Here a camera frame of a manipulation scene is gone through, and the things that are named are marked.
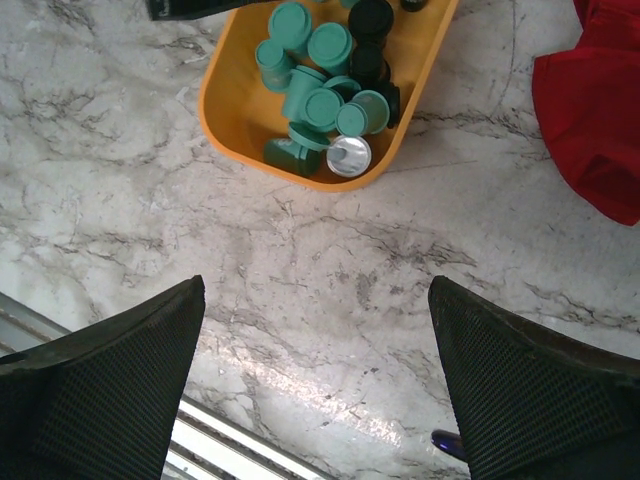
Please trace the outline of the red cloth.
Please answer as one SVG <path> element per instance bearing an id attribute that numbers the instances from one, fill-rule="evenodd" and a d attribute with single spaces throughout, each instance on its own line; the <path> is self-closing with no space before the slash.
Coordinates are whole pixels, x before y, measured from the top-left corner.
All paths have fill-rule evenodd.
<path id="1" fill-rule="evenodd" d="M 608 218 L 639 221 L 639 4 L 577 1 L 576 46 L 539 56 L 532 97 L 567 184 Z"/>

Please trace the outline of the black coffee capsule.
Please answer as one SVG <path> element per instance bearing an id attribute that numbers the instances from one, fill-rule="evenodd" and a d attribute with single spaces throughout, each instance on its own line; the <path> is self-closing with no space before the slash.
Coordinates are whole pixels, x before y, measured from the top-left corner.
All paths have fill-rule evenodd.
<path id="1" fill-rule="evenodd" d="M 394 10 L 386 0 L 361 0 L 350 10 L 348 28 L 357 43 L 383 48 L 394 23 Z"/>
<path id="2" fill-rule="evenodd" d="M 401 8 L 409 13 L 416 13 L 428 5 L 429 0 L 401 0 Z"/>
<path id="3" fill-rule="evenodd" d="M 398 124 L 400 119 L 400 89 L 393 82 L 389 82 L 383 87 L 382 94 L 389 106 L 389 120 L 387 127 L 392 129 Z"/>
<path id="4" fill-rule="evenodd" d="M 374 43 L 358 44 L 352 54 L 349 76 L 363 89 L 376 89 L 391 79 L 391 69 L 381 47 Z"/>

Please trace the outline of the green coffee capsule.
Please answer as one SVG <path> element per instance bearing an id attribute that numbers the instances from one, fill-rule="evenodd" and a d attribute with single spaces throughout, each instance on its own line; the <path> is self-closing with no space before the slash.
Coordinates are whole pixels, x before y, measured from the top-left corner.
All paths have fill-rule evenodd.
<path id="1" fill-rule="evenodd" d="M 327 80 L 305 95 L 300 109 L 302 121 L 321 133 L 334 131 L 338 110 L 361 90 L 361 85 L 346 75 Z"/>
<path id="2" fill-rule="evenodd" d="M 339 135 L 326 150 L 329 169 L 345 178 L 355 178 L 364 174 L 371 161 L 371 147 L 362 137 Z"/>
<path id="3" fill-rule="evenodd" d="M 330 145 L 328 136 L 301 122 L 288 124 L 288 136 L 270 139 L 263 149 L 264 162 L 309 178 L 320 168 L 322 152 Z"/>
<path id="4" fill-rule="evenodd" d="M 281 3 L 269 18 L 268 32 L 270 38 L 284 50 L 298 58 L 306 58 L 312 34 L 311 13 L 299 2 Z"/>
<path id="5" fill-rule="evenodd" d="M 308 42 L 311 60 L 332 76 L 348 73 L 352 48 L 351 33 L 336 22 L 326 22 L 318 26 Z"/>
<path id="6" fill-rule="evenodd" d="M 360 137 L 380 133 L 389 120 L 390 107 L 386 98 L 374 90 L 364 90 L 340 107 L 336 128 L 342 135 Z"/>
<path id="7" fill-rule="evenodd" d="M 282 115 L 289 121 L 299 121 L 305 96 L 310 91 L 321 87 L 327 80 L 328 77 L 325 74 L 311 67 L 298 65 L 292 69 L 291 81 L 281 109 Z"/>
<path id="8" fill-rule="evenodd" d="M 255 50 L 255 60 L 263 85 L 275 93 L 285 93 L 290 85 L 296 61 L 274 40 L 262 41 Z"/>

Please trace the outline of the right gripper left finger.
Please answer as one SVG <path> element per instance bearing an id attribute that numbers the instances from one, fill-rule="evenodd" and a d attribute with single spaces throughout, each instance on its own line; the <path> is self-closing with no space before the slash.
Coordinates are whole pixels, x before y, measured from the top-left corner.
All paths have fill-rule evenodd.
<path id="1" fill-rule="evenodd" d="M 2 357 L 2 478 L 160 478 L 204 311 L 196 275 Z"/>

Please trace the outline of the purple spatula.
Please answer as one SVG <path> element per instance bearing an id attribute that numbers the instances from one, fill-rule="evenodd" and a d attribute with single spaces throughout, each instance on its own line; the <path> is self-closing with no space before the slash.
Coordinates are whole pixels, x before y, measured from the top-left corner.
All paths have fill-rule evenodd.
<path id="1" fill-rule="evenodd" d="M 443 453 L 462 462 L 467 461 L 462 439 L 458 434 L 436 429 L 431 433 L 431 442 Z"/>

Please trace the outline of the orange storage basket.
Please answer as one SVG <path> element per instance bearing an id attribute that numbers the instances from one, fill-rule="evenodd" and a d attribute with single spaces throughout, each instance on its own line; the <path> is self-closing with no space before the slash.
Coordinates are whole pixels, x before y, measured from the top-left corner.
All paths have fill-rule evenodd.
<path id="1" fill-rule="evenodd" d="M 325 192 L 363 188 L 397 156 L 457 6 L 455 1 L 439 0 L 415 13 L 394 9 L 385 58 L 391 79 L 400 89 L 401 116 L 395 128 L 368 137 L 372 164 L 355 179 L 341 178 L 327 166 L 304 178 L 263 160 L 267 141 L 287 133 L 287 122 L 280 113 L 284 98 L 264 87 L 254 55 L 268 36 L 268 19 L 276 7 L 273 2 L 251 4 L 229 14 L 200 89 L 202 129 L 227 157 L 289 182 Z"/>

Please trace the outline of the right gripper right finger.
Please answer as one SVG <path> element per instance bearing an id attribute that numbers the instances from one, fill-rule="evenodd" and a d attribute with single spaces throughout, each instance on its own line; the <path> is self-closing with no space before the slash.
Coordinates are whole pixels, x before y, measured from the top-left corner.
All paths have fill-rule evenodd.
<path id="1" fill-rule="evenodd" d="M 511 313 L 444 277 L 429 292 L 474 479 L 636 479 L 639 362 Z"/>

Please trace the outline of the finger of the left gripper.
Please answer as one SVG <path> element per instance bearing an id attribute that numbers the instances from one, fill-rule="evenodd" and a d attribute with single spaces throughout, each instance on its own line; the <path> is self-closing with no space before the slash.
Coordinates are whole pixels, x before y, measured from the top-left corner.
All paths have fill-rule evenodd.
<path id="1" fill-rule="evenodd" d="M 147 0 L 152 20 L 195 20 L 255 3 L 255 0 Z"/>

